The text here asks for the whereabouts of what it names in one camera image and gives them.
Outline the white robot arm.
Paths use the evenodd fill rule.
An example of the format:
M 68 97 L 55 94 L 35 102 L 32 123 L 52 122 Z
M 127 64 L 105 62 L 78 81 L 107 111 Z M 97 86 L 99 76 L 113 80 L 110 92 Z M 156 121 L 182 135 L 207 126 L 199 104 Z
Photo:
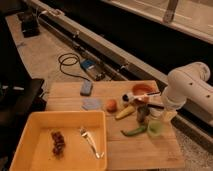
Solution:
M 161 95 L 165 109 L 181 109 L 190 100 L 199 106 L 200 116 L 209 116 L 206 123 L 213 126 L 213 87 L 207 83 L 210 75 L 209 67 L 203 62 L 171 70 Z

